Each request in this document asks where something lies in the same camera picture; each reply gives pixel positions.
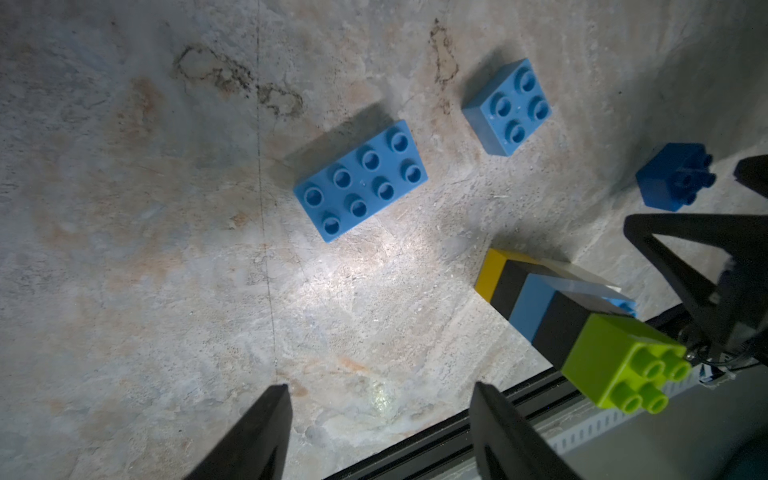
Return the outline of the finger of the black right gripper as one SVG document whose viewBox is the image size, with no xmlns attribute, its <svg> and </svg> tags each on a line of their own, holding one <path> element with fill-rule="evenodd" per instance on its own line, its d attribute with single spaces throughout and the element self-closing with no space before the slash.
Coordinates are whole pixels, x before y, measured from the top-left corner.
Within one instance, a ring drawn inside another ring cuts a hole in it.
<svg viewBox="0 0 768 480">
<path fill-rule="evenodd" d="M 758 155 L 745 158 L 738 162 L 734 170 L 738 183 L 768 197 L 768 155 Z"/>
<path fill-rule="evenodd" d="M 709 344 L 767 352 L 767 217 L 734 214 L 633 214 L 624 235 L 662 274 Z M 714 283 L 659 238 L 715 247 L 731 267 Z"/>
</svg>

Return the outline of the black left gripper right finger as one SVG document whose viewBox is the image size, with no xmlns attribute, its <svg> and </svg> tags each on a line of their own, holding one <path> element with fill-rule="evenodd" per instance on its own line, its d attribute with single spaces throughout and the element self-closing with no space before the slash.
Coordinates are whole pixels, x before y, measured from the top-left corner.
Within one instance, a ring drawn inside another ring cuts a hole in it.
<svg viewBox="0 0 768 480">
<path fill-rule="evenodd" d="M 469 420 L 482 479 L 578 477 L 495 386 L 475 384 Z"/>
</svg>

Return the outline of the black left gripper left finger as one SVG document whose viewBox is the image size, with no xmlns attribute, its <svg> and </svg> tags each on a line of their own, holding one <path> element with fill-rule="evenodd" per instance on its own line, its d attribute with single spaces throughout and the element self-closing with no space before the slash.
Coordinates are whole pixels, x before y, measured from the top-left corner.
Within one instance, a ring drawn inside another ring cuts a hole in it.
<svg viewBox="0 0 768 480">
<path fill-rule="evenodd" d="M 187 477 L 280 479 L 286 462 L 292 418 L 288 386 L 269 386 Z"/>
</svg>

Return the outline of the blue square lego brick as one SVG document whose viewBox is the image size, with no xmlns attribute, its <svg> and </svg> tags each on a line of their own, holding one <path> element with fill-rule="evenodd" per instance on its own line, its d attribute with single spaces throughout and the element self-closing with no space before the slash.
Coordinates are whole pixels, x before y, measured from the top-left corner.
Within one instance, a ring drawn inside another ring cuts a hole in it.
<svg viewBox="0 0 768 480">
<path fill-rule="evenodd" d="M 644 204 L 669 212 L 692 205 L 700 190 L 716 182 L 712 163 L 704 144 L 666 144 L 636 173 Z"/>
</svg>

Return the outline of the green lego brick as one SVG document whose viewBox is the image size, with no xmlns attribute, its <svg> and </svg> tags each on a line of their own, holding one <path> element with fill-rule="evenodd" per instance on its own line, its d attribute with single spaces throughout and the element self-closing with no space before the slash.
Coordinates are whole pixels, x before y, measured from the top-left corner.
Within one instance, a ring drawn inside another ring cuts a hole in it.
<svg viewBox="0 0 768 480">
<path fill-rule="evenodd" d="M 692 371 L 686 353 L 685 346 L 642 321 L 593 313 L 561 372 L 601 409 L 658 414 L 669 403 L 662 387 Z"/>
</svg>

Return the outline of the black lego brick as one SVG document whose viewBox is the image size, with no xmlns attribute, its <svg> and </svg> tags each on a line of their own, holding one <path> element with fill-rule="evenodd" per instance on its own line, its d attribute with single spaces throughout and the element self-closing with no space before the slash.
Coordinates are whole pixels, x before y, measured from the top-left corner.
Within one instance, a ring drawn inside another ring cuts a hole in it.
<svg viewBox="0 0 768 480">
<path fill-rule="evenodd" d="M 490 304 L 506 320 L 509 320 L 523 285 L 530 274 L 560 278 L 552 269 L 528 262 L 507 260 L 493 291 Z"/>
<path fill-rule="evenodd" d="M 561 370 L 593 313 L 630 317 L 603 298 L 556 291 L 545 309 L 532 345 L 555 369 Z"/>
</svg>

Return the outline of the yellow lego brick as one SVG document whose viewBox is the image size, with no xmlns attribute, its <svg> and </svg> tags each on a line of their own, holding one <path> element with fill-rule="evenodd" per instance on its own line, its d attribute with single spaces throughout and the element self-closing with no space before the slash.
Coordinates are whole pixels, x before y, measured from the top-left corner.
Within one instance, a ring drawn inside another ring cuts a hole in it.
<svg viewBox="0 0 768 480">
<path fill-rule="evenodd" d="M 507 261 L 538 264 L 536 259 L 524 253 L 490 248 L 475 284 L 476 292 L 487 303 L 491 303 L 493 293 Z"/>
</svg>

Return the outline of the small blue lego brick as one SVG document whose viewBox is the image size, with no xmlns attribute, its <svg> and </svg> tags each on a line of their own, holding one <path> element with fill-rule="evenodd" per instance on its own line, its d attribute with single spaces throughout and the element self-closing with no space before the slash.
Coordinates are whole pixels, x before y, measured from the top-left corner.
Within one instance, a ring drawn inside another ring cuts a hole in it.
<svg viewBox="0 0 768 480">
<path fill-rule="evenodd" d="M 503 66 L 462 112 L 486 153 L 510 157 L 553 109 L 525 58 Z"/>
</svg>

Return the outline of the cream lego brick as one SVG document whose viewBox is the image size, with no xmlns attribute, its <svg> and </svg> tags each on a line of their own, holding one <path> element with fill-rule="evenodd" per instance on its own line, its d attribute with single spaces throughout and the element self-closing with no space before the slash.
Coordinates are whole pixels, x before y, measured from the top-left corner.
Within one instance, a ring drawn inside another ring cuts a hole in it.
<svg viewBox="0 0 768 480">
<path fill-rule="evenodd" d="M 591 282 L 595 284 L 602 284 L 618 293 L 622 292 L 621 287 L 618 286 L 617 284 L 609 280 L 606 280 L 603 277 L 597 274 L 594 274 L 575 264 L 552 260 L 552 259 L 541 259 L 540 263 L 562 275 L 568 274 L 579 280 L 583 280 L 583 281 Z"/>
</svg>

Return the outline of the blue long lego brick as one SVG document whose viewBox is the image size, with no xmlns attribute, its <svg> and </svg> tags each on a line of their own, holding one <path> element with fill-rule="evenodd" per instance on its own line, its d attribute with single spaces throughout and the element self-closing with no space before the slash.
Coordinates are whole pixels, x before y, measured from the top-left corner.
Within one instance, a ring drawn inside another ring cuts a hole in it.
<svg viewBox="0 0 768 480">
<path fill-rule="evenodd" d="M 600 283 L 529 274 L 509 317 L 509 323 L 530 343 L 557 292 L 587 294 L 607 300 L 630 316 L 636 316 L 636 302 Z"/>
</svg>

